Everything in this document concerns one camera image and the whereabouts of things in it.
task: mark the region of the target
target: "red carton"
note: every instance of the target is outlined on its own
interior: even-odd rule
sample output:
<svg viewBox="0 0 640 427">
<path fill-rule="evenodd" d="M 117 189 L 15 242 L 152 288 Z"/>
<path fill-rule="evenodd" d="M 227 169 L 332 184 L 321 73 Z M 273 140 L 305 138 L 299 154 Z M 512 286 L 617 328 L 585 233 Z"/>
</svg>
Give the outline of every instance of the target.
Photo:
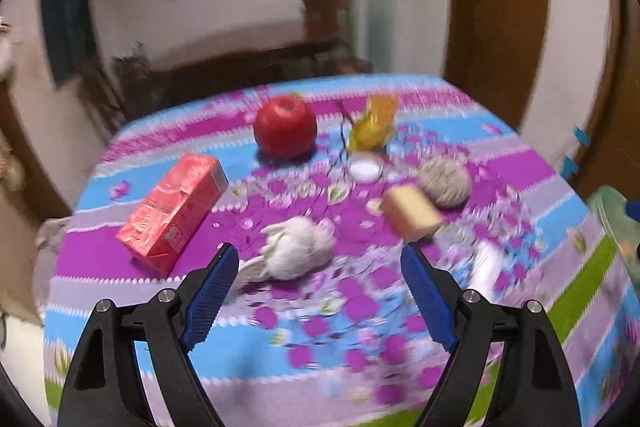
<svg viewBox="0 0 640 427">
<path fill-rule="evenodd" d="M 166 277 L 227 187 L 216 158 L 187 153 L 130 214 L 116 237 Z"/>
</svg>

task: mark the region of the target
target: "silver bolt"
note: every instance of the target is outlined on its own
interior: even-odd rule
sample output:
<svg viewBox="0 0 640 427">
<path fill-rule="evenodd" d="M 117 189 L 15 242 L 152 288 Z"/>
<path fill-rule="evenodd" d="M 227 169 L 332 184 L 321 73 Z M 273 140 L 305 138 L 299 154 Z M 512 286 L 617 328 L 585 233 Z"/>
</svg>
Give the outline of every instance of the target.
<svg viewBox="0 0 640 427">
<path fill-rule="evenodd" d="M 158 300 L 160 302 L 171 302 L 172 300 L 174 300 L 175 297 L 175 290 L 172 290 L 171 288 L 167 288 L 166 290 L 161 290 L 160 293 L 158 294 Z"/>
<path fill-rule="evenodd" d="M 480 300 L 480 294 L 476 290 L 465 290 L 462 296 L 469 304 L 476 303 Z"/>
<path fill-rule="evenodd" d="M 527 302 L 527 308 L 531 313 L 540 313 L 542 311 L 542 304 L 538 301 L 529 301 Z"/>
<path fill-rule="evenodd" d="M 95 305 L 95 310 L 100 313 L 104 313 L 111 308 L 111 301 L 109 299 L 102 299 Z"/>
</svg>

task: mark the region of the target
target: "apple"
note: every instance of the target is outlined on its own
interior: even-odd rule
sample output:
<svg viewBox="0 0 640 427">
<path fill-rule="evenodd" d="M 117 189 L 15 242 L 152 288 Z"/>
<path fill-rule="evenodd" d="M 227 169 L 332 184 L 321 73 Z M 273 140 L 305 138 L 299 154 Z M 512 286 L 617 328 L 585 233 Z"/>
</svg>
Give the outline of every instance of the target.
<svg viewBox="0 0 640 427">
<path fill-rule="evenodd" d="M 316 115 L 299 96 L 275 96 L 258 111 L 254 136 L 267 156 L 278 159 L 301 156 L 312 149 L 318 137 Z"/>
</svg>

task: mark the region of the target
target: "colorful striped tablecloth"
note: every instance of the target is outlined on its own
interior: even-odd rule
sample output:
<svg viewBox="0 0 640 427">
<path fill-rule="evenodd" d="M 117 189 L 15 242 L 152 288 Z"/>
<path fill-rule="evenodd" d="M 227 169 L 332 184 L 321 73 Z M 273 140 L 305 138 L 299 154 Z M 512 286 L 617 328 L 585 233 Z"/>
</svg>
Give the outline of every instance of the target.
<svg viewBox="0 0 640 427">
<path fill-rule="evenodd" d="M 318 117 L 318 151 L 303 166 L 256 159 L 252 121 L 265 97 L 302 96 Z M 399 95 L 391 163 L 375 185 L 355 184 L 340 152 L 342 117 L 377 92 Z M 130 261 L 118 228 L 187 151 L 219 158 L 231 182 L 170 277 Z M 124 128 L 96 166 L 75 209 L 51 282 L 45 326 L 46 391 L 55 423 L 66 371 L 95 303 L 148 300 L 205 266 L 229 241 L 242 260 L 264 244 L 261 228 L 307 215 L 333 231 L 332 263 L 303 280 L 250 288 L 224 306 L 190 354 L 228 427 L 406 425 L 417 418 L 447 354 L 430 339 L 399 272 L 402 244 L 380 215 L 388 187 L 410 182 L 431 155 L 466 164 L 465 208 L 423 252 L 464 287 L 474 244 L 506 252 L 499 301 L 540 300 L 574 376 L 584 425 L 609 406 L 634 361 L 640 305 L 595 216 L 556 172 L 503 122 L 439 78 L 342 76 L 247 89 L 160 112 Z M 158 425 L 171 425 L 145 346 L 136 352 Z M 492 348 L 469 422 L 488 406 L 500 354 Z"/>
</svg>

